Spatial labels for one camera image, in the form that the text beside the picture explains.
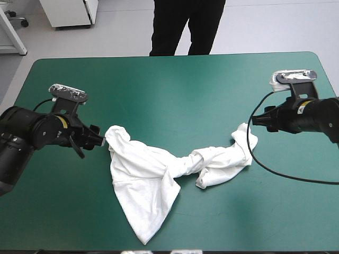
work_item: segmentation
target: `green table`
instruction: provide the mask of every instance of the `green table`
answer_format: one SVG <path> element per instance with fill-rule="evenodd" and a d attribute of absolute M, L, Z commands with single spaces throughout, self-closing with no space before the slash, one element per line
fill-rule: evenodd
<path fill-rule="evenodd" d="M 42 59 L 16 105 L 33 108 L 50 98 L 54 83 L 77 87 L 89 94 L 78 111 L 85 124 L 99 125 L 102 133 L 121 125 L 132 139 L 186 156 L 195 148 L 232 144 L 230 134 L 271 91 L 272 73 L 304 68 L 318 73 L 321 98 L 334 96 L 310 52 Z M 288 95 L 275 94 L 265 105 Z M 259 138 L 255 154 L 268 166 L 299 177 L 339 179 L 338 149 L 325 135 L 252 129 Z M 195 187 L 197 175 L 177 179 L 181 192 L 144 247 L 114 194 L 107 145 L 85 154 L 81 160 L 57 146 L 34 154 L 15 189 L 0 198 L 0 249 L 339 249 L 339 187 L 284 179 L 255 163 L 206 190 Z"/>

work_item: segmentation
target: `person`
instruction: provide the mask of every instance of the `person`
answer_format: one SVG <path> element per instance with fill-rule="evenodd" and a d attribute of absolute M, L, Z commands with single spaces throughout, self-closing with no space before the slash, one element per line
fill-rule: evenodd
<path fill-rule="evenodd" d="M 189 55 L 208 55 L 226 0 L 154 0 L 150 56 L 173 56 L 184 27 L 191 32 Z"/>

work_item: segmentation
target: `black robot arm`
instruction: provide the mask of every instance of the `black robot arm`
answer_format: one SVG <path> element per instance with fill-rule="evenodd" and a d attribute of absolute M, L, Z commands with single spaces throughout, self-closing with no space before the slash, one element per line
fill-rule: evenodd
<path fill-rule="evenodd" d="M 339 143 L 339 97 L 319 99 L 313 83 L 316 77 L 312 70 L 275 72 L 273 90 L 291 90 L 291 97 L 253 116 L 253 124 L 265 126 L 269 132 L 322 132 L 333 143 Z"/>
<path fill-rule="evenodd" d="M 13 189 L 35 150 L 57 144 L 72 147 L 84 158 L 81 148 L 104 144 L 100 128 L 85 126 L 76 114 L 87 101 L 85 92 L 59 84 L 49 91 L 55 101 L 51 113 L 13 106 L 0 116 L 0 196 Z"/>

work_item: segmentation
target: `white cloth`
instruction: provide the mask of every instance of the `white cloth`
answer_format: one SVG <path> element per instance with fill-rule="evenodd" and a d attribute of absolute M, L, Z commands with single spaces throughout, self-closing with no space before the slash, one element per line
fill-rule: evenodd
<path fill-rule="evenodd" d="M 174 178 L 200 172 L 200 188 L 221 184 L 252 163 L 246 143 L 247 124 L 232 133 L 228 148 L 196 149 L 177 158 L 168 151 L 131 141 L 123 127 L 112 126 L 106 134 L 111 152 L 111 174 L 115 194 L 139 240 L 146 244 L 160 229 L 171 210 L 180 186 Z M 257 137 L 250 134 L 251 149 Z"/>

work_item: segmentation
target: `fabric fold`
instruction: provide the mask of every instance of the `fabric fold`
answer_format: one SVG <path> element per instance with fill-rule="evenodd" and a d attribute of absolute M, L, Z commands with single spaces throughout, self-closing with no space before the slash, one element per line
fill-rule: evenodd
<path fill-rule="evenodd" d="M 243 123 L 231 134 L 235 143 L 230 147 L 196 149 L 182 158 L 130 140 L 123 127 L 115 125 L 107 130 L 114 191 L 143 244 L 160 229 L 180 191 L 174 178 L 200 173 L 196 185 L 206 188 L 234 178 L 252 163 L 246 130 Z M 257 137 L 250 133 L 249 142 L 253 149 Z"/>

